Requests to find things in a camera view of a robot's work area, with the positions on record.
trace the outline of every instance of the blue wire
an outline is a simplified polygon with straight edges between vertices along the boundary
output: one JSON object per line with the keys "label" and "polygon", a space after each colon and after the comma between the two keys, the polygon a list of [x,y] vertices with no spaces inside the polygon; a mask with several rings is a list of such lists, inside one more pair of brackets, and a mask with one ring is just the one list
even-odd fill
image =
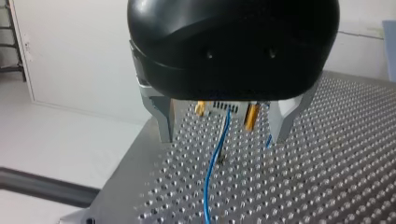
{"label": "blue wire", "polygon": [[267,143],[265,144],[266,148],[268,148],[271,145],[271,141],[272,141],[272,135],[270,134],[270,136],[268,137]]}
{"label": "blue wire", "polygon": [[225,140],[225,135],[228,132],[228,127],[230,126],[230,120],[231,120],[231,112],[230,112],[230,109],[228,109],[223,133],[219,140],[218,146],[216,147],[216,149],[213,153],[212,159],[210,160],[209,168],[207,169],[207,174],[206,174],[206,179],[205,179],[205,187],[204,187],[204,215],[205,215],[205,223],[206,224],[210,224],[209,206],[208,206],[208,202],[207,202],[207,191],[209,188],[209,180],[210,180],[210,176],[212,175],[212,170],[213,170],[213,166],[216,161],[216,157],[219,154],[219,150],[223,146],[223,143]]}

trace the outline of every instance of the gold pin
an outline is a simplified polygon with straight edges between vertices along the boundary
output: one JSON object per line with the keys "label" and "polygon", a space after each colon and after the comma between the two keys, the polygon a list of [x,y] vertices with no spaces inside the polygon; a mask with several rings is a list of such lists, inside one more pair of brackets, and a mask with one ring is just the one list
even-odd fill
{"label": "gold pin", "polygon": [[253,131],[257,116],[259,115],[259,105],[249,105],[247,110],[247,117],[245,119],[245,129],[249,132]]}
{"label": "gold pin", "polygon": [[205,105],[206,105],[205,101],[198,101],[198,104],[195,106],[195,114],[197,114],[200,117],[203,116],[205,113]]}

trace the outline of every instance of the floor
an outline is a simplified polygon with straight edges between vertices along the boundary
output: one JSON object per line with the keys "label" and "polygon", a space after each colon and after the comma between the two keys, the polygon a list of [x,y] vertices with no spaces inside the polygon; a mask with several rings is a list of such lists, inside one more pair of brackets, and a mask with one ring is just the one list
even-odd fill
{"label": "floor", "polygon": [[[101,188],[140,129],[33,105],[20,75],[0,76],[0,166]],[[54,224],[76,210],[0,191],[0,223]]]}

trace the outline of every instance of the perforated metal table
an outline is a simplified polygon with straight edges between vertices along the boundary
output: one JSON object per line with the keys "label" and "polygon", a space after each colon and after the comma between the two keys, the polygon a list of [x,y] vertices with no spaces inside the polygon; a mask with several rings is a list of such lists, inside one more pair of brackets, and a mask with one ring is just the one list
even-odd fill
{"label": "perforated metal table", "polygon": [[[204,223],[205,173],[221,117],[182,110],[173,144],[151,119],[85,218],[96,223]],[[213,223],[396,223],[396,85],[324,72],[282,146],[265,148],[232,120],[210,182]]]}

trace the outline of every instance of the white wall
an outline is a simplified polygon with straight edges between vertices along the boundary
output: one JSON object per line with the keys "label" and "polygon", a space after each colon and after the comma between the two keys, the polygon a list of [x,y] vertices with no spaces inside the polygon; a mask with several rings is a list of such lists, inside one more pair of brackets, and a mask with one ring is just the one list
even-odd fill
{"label": "white wall", "polygon": [[[127,0],[13,0],[34,101],[143,124]],[[394,0],[340,0],[340,31],[382,37]],[[387,79],[383,40],[337,37],[325,69]]]}
{"label": "white wall", "polygon": [[136,124],[127,0],[14,0],[34,101]]}
{"label": "white wall", "polygon": [[382,21],[396,20],[396,1],[340,0],[340,9],[341,34],[325,69],[389,80]]}

